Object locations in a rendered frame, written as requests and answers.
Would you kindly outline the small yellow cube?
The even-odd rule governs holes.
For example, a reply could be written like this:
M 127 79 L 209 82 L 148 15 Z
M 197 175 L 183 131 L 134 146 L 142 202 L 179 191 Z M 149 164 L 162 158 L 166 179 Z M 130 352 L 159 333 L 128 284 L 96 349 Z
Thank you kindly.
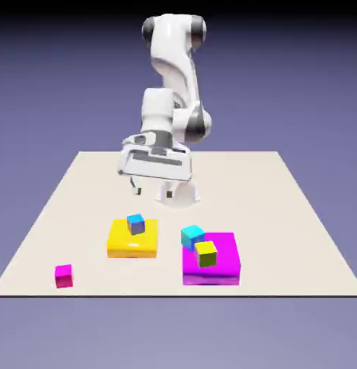
M 216 265 L 217 248 L 212 241 L 202 241 L 195 244 L 195 258 L 200 268 Z

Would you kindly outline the small blue cube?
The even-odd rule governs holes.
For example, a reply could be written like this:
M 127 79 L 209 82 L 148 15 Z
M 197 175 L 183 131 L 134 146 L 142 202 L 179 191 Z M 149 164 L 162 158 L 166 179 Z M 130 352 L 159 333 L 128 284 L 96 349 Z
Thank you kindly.
M 128 215 L 126 220 L 131 235 L 142 234 L 145 231 L 145 220 L 140 213 Z

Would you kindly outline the small magenta cube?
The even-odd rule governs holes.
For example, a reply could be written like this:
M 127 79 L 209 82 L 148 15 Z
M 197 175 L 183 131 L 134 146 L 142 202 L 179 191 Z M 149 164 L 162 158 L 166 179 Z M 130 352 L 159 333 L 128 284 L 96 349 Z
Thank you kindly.
M 54 276 L 57 288 L 73 286 L 72 266 L 70 264 L 57 265 Z

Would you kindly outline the large magenta box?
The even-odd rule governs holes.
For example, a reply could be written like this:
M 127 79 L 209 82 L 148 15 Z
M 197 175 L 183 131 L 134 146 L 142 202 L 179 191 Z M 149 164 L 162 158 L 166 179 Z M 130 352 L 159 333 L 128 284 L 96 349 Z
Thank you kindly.
M 238 285 L 241 261 L 233 233 L 213 232 L 206 234 L 217 249 L 216 264 L 200 268 L 195 253 L 182 247 L 183 285 Z

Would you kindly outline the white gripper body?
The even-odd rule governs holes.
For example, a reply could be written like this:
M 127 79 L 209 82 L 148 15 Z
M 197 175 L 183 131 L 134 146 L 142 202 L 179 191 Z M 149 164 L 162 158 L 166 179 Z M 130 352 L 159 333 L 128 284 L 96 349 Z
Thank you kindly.
M 188 150 L 127 143 L 120 152 L 118 173 L 189 182 L 192 177 Z

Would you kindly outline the large yellow box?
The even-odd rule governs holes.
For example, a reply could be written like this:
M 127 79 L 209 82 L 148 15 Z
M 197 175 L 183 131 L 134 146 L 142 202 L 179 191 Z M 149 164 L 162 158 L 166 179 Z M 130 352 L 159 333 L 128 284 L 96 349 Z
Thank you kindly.
M 126 219 L 115 219 L 107 238 L 109 258 L 155 258 L 158 247 L 158 220 L 146 219 L 145 231 L 132 235 Z

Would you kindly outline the small cyan cube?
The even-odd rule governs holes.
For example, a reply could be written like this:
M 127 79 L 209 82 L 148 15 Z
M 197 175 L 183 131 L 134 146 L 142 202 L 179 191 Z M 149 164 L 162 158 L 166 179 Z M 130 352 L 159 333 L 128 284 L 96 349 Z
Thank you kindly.
M 195 250 L 195 244 L 206 240 L 205 231 L 197 226 L 191 225 L 181 230 L 181 244 L 190 252 Z

